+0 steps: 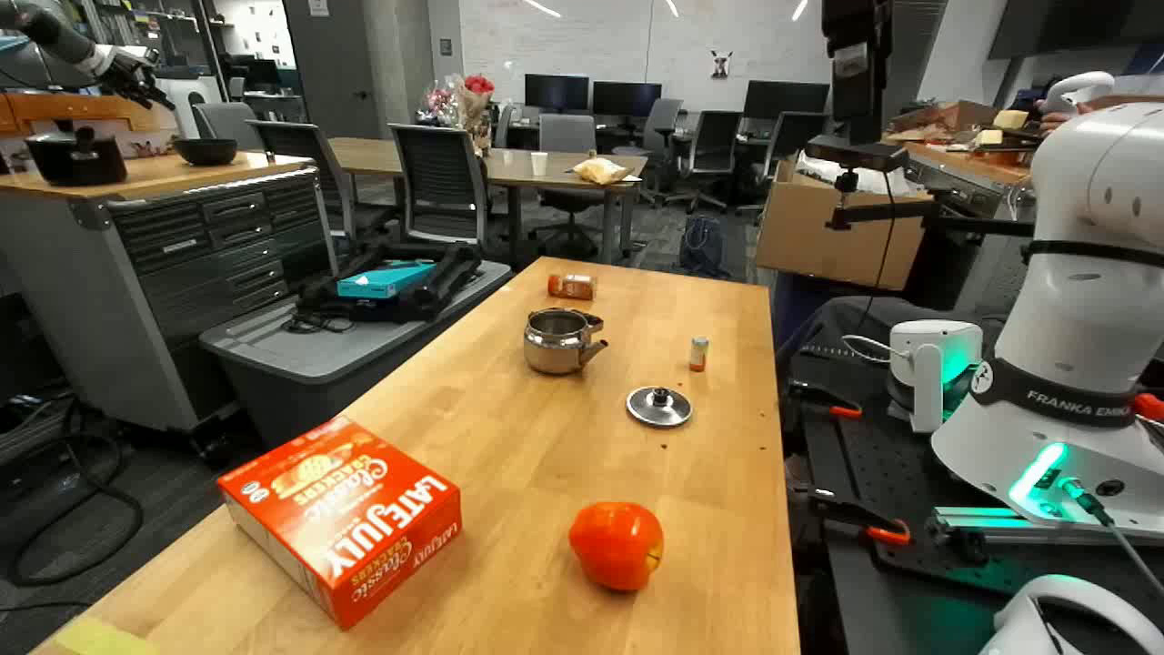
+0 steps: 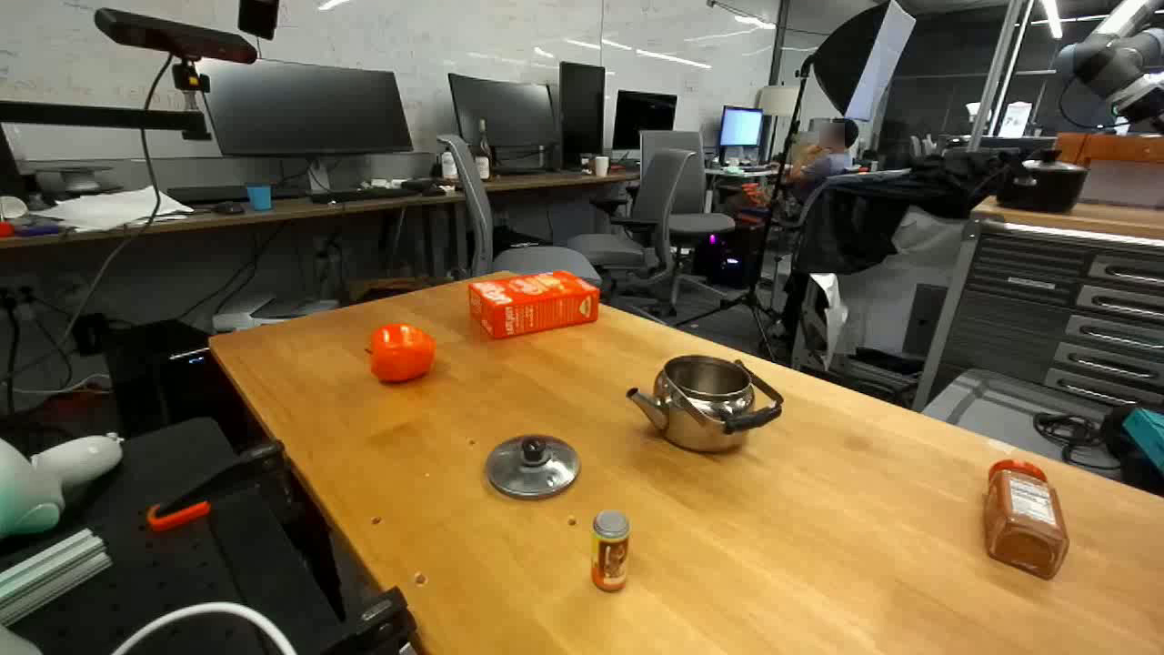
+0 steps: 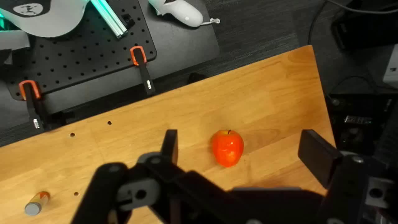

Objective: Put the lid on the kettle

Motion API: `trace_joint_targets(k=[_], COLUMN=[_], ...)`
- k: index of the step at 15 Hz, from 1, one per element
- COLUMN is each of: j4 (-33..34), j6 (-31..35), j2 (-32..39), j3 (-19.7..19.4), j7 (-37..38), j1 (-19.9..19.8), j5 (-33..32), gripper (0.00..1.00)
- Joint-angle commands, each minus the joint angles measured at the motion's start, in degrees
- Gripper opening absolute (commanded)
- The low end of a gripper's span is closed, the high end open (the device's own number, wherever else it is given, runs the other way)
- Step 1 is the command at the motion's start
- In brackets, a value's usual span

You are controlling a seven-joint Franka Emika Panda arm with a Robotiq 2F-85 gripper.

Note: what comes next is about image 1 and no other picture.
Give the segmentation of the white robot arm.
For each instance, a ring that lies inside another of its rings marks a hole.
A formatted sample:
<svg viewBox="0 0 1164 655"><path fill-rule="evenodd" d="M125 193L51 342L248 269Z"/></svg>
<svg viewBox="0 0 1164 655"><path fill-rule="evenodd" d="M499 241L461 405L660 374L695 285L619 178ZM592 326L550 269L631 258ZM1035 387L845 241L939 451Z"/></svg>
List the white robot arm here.
<svg viewBox="0 0 1164 655"><path fill-rule="evenodd" d="M1164 347L1164 105L1071 117L1030 173L1026 281L933 451L1030 519L1083 524L1093 491L1119 530L1161 536L1161 430L1135 388Z"/></svg>

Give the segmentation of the white robot base controller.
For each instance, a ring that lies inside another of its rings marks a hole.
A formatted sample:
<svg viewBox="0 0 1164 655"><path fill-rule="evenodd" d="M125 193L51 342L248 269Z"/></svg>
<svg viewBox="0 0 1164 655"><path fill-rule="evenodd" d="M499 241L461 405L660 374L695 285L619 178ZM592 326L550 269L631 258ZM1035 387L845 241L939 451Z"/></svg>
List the white robot base controller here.
<svg viewBox="0 0 1164 655"><path fill-rule="evenodd" d="M935 433L957 407L948 388L984 359L984 326L969 321L898 321L890 326L890 412L912 433Z"/></svg>

